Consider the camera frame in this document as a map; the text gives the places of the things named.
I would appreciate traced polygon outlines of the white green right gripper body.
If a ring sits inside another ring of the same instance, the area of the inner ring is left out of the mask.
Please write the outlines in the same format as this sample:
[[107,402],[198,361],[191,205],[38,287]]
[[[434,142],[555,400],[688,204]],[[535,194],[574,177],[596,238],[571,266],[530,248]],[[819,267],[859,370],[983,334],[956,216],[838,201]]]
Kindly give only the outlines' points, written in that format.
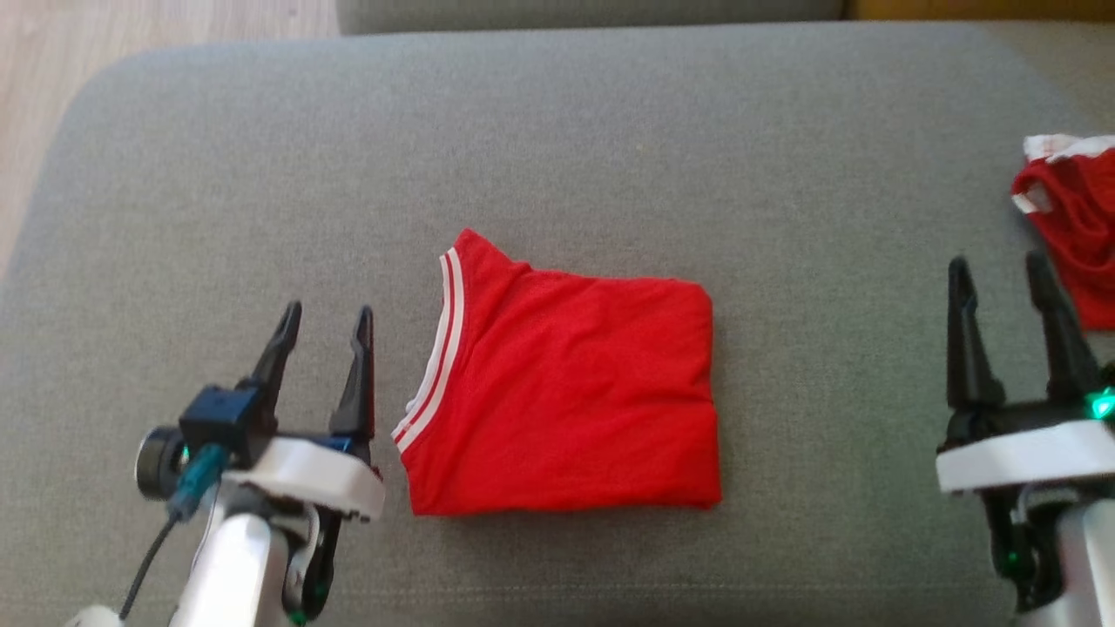
[[1058,424],[941,452],[937,483],[980,496],[1015,611],[1115,612],[1115,388],[1051,415]]

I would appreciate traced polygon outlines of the white green left gripper body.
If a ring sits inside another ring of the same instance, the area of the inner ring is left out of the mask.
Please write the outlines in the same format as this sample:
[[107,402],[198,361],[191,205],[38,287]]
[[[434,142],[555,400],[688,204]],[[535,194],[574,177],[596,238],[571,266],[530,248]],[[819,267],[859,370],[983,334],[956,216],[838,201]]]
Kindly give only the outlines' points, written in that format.
[[386,488],[367,448],[339,438],[278,437],[254,467],[226,473],[226,520],[258,517],[263,538],[287,556],[262,589],[280,623],[314,623],[334,583],[345,523],[382,515]]

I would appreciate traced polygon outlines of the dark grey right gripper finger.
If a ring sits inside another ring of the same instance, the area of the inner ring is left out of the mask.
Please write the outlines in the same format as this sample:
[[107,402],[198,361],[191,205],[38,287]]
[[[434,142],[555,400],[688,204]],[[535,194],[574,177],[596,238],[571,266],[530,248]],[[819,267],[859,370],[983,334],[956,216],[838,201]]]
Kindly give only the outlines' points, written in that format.
[[1084,401],[1104,388],[1102,369],[1090,351],[1072,299],[1049,258],[1040,251],[1026,255],[1031,302],[1043,317],[1044,345],[1049,380],[1047,396],[1054,402]]
[[970,266],[956,255],[948,269],[947,401],[960,409],[1000,408],[1004,385],[993,376],[981,337]]

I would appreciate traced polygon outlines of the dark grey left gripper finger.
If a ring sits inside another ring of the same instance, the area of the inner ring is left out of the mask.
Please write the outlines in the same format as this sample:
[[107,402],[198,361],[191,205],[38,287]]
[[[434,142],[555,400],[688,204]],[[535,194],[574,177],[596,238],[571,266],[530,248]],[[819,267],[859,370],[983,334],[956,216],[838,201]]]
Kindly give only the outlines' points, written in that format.
[[274,415],[279,392],[281,390],[287,360],[294,353],[295,339],[301,327],[302,303],[290,301],[263,353],[256,360],[254,369],[236,384],[239,390],[255,390],[260,413]]
[[337,436],[375,436],[374,309],[360,309],[350,339],[352,361],[339,404],[329,419]]

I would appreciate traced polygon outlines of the red shorts with white trim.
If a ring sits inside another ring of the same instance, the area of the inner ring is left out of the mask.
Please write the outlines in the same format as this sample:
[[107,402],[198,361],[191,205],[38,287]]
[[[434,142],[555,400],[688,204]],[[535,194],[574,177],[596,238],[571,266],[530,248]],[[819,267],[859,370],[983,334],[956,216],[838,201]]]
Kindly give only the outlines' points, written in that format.
[[1027,136],[1015,208],[1036,226],[1084,329],[1115,332],[1115,135]]

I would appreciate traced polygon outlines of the red shirt with striped collar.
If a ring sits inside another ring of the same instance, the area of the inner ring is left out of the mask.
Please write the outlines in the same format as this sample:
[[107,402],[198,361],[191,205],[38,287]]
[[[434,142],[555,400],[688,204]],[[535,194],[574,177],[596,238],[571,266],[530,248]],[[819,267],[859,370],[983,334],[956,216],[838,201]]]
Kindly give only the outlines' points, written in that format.
[[537,269],[471,229],[438,266],[429,361],[391,433],[415,515],[721,503],[701,284]]

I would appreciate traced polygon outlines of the large grey sofa chaise cushion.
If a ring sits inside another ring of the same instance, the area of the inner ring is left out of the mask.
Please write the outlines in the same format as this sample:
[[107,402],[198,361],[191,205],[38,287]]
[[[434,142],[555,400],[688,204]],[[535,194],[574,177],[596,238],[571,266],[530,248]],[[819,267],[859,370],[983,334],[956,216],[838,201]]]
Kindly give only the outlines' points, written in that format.
[[[0,627],[119,604],[162,523],[140,438],[304,305],[279,417],[323,428],[375,311],[385,517],[323,627],[1004,627],[973,496],[935,486],[947,266],[1012,401],[1043,322],[1009,186],[1040,132],[1115,132],[1115,25],[406,33],[153,51],[54,138],[0,291]],[[388,433],[436,258],[676,274],[714,303],[712,511],[413,517]]]

